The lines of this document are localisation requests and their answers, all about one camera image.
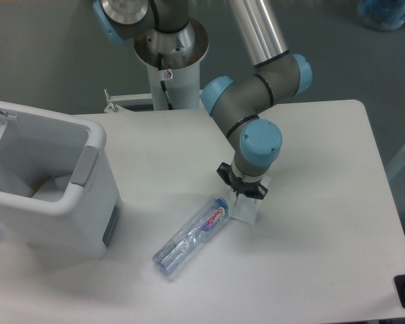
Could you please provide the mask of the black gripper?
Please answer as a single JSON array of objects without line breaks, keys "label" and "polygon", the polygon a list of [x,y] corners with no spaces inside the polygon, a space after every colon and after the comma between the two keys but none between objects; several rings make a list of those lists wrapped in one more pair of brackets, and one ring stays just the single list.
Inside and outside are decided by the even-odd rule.
[{"label": "black gripper", "polygon": [[254,200],[263,200],[268,193],[268,189],[260,184],[260,180],[256,182],[245,182],[243,178],[236,176],[233,171],[231,171],[231,165],[225,162],[222,162],[217,168],[217,174],[237,195],[243,194]]}]

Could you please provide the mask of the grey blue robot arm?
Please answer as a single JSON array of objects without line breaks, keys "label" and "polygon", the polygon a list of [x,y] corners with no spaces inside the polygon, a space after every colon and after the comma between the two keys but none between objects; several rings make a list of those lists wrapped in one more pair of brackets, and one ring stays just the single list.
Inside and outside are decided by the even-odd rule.
[{"label": "grey blue robot arm", "polygon": [[93,9],[114,43],[132,40],[145,64],[156,110],[204,107],[234,149],[217,173],[237,196],[261,200],[262,180],[279,155],[282,136],[260,114],[306,90],[313,73],[290,53],[268,1],[230,1],[229,6],[254,66],[241,83],[227,76],[200,86],[200,62],[209,48],[204,26],[187,1],[95,1]]}]

